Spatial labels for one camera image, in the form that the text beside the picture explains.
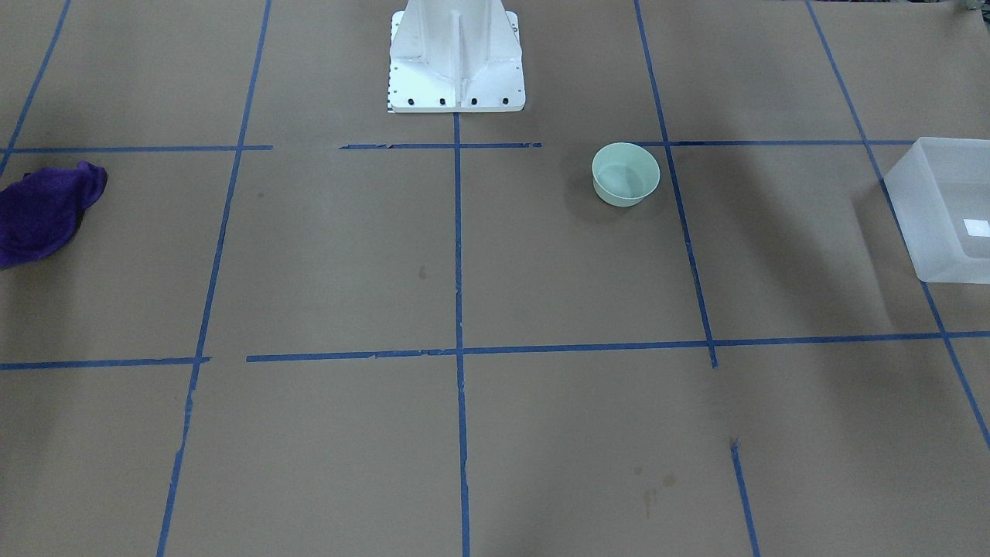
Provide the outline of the purple cloth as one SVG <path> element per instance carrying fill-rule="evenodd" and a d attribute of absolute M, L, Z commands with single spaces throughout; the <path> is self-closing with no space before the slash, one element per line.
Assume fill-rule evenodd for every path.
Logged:
<path fill-rule="evenodd" d="M 1 193 L 1 267 L 32 263 L 59 251 L 77 232 L 108 183 L 107 170 L 81 161 L 41 168 Z"/>

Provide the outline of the green ceramic bowl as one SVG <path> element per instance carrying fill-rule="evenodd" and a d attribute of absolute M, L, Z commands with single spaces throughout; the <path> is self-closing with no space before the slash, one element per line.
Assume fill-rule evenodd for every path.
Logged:
<path fill-rule="evenodd" d="M 662 180 L 657 159 L 632 142 L 612 142 L 592 159 L 592 187 L 605 203 L 619 208 L 640 203 Z"/>

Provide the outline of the clear plastic box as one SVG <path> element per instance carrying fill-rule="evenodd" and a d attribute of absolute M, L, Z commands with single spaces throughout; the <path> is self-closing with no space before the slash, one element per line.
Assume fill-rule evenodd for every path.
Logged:
<path fill-rule="evenodd" d="M 920 281 L 989 282 L 986 138 L 919 138 L 884 181 Z"/>

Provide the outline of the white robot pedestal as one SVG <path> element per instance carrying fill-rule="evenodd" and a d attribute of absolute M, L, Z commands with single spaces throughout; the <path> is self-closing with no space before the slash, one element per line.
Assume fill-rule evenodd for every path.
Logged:
<path fill-rule="evenodd" d="M 522 39 L 502 1 L 409 1 L 391 16 L 391 113 L 523 111 Z"/>

